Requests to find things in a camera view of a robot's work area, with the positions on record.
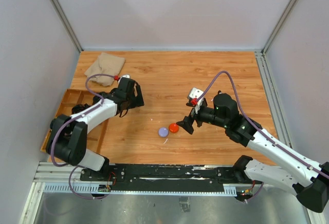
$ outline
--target robotic arm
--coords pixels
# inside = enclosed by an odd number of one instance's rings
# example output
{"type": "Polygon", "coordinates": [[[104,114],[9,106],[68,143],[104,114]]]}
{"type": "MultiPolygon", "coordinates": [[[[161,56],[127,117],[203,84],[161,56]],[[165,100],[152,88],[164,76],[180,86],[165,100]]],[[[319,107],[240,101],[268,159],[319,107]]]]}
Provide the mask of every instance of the robotic arm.
{"type": "Polygon", "coordinates": [[[144,106],[144,100],[139,84],[130,79],[129,75],[120,78],[118,88],[112,89],[110,93],[99,94],[103,100],[95,96],[93,105],[87,109],[84,105],[78,105],[72,109],[73,113],[77,109],[84,110],[71,116],[59,115],[51,122],[51,134],[46,152],[51,154],[55,136],[65,124],[69,123],[59,132],[59,136],[57,135],[53,155],[68,164],[91,169],[102,178],[109,175],[109,159],[87,149],[87,134],[106,119],[118,114],[123,117],[129,109],[144,106]]]}
{"type": "Polygon", "coordinates": [[[233,167],[242,179],[249,178],[271,184],[295,195],[308,209],[319,213],[323,211],[329,199],[328,162],[320,165],[319,162],[300,155],[251,120],[258,128],[255,129],[239,114],[236,101],[228,94],[219,91],[213,98],[213,108],[208,107],[202,94],[203,91],[197,88],[190,91],[187,106],[191,106],[192,110],[177,125],[190,134],[194,131],[194,121],[197,127],[201,127],[203,122],[223,127],[231,140],[262,153],[280,166],[268,166],[251,157],[242,156],[233,167]],[[262,133],[269,136],[274,143],[262,133]]]}

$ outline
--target wooden crate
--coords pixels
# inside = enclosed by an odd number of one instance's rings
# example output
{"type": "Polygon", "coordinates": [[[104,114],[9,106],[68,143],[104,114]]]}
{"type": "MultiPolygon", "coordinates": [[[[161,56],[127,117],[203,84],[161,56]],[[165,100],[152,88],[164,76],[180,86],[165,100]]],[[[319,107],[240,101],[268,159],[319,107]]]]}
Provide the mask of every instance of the wooden crate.
{"type": "MultiPolygon", "coordinates": [[[[67,89],[55,117],[61,114],[70,116],[72,114],[71,109],[77,104],[87,103],[89,105],[92,105],[93,97],[94,95],[88,92],[87,90],[67,89]]],[[[107,124],[108,120],[105,120],[88,133],[87,149],[96,153],[100,152],[107,124]]],[[[50,129],[41,147],[41,151],[43,152],[46,152],[46,145],[49,137],[50,129]]]]}

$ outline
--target wooden tabletop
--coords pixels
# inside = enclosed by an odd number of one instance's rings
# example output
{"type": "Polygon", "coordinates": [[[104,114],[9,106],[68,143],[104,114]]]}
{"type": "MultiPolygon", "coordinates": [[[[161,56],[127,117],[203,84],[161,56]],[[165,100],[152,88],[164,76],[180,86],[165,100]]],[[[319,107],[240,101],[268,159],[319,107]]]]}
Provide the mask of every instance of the wooden tabletop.
{"type": "MultiPolygon", "coordinates": [[[[85,90],[84,72],[97,59],[100,51],[81,53],[71,88],[85,90]]],[[[101,155],[112,163],[165,163],[232,165],[241,155],[273,164],[258,152],[228,139],[224,129],[209,124],[190,135],[183,129],[158,136],[161,127],[180,121],[191,110],[185,104],[192,87],[205,89],[221,70],[231,73],[245,113],[276,136],[262,80],[253,52],[107,52],[124,57],[120,73],[130,74],[143,93],[145,106],[131,109],[123,117],[109,120],[101,155]]],[[[90,82],[95,91],[109,92],[117,87],[103,87],[90,82]]],[[[220,76],[206,94],[208,105],[221,90],[234,93],[227,76],[220,76]]]]}

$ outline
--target folded cloth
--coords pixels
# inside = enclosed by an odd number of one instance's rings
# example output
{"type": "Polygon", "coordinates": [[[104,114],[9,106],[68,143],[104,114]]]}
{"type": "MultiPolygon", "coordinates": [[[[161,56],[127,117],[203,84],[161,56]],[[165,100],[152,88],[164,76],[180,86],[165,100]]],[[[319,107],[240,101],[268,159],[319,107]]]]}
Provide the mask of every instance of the folded cloth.
{"type": "MultiPolygon", "coordinates": [[[[88,68],[84,73],[87,77],[91,75],[104,73],[109,75],[118,75],[121,71],[125,58],[110,55],[108,53],[101,53],[97,60],[88,68]]],[[[97,76],[90,79],[91,81],[97,82],[103,86],[109,86],[113,83],[114,79],[106,76],[97,76]]]]}

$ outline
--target gray wall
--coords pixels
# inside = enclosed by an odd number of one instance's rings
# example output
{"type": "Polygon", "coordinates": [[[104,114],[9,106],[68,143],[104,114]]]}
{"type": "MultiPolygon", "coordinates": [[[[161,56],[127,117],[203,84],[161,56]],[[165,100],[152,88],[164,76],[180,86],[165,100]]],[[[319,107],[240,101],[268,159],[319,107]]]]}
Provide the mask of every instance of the gray wall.
{"type": "Polygon", "coordinates": [[[49,0],[0,3],[0,223],[18,223],[78,52],[49,0]]]}
{"type": "Polygon", "coordinates": [[[299,0],[267,54],[293,146],[319,162],[329,161],[328,1],[299,0]]]}
{"type": "Polygon", "coordinates": [[[289,0],[59,0],[84,48],[262,48],[289,0]]]}

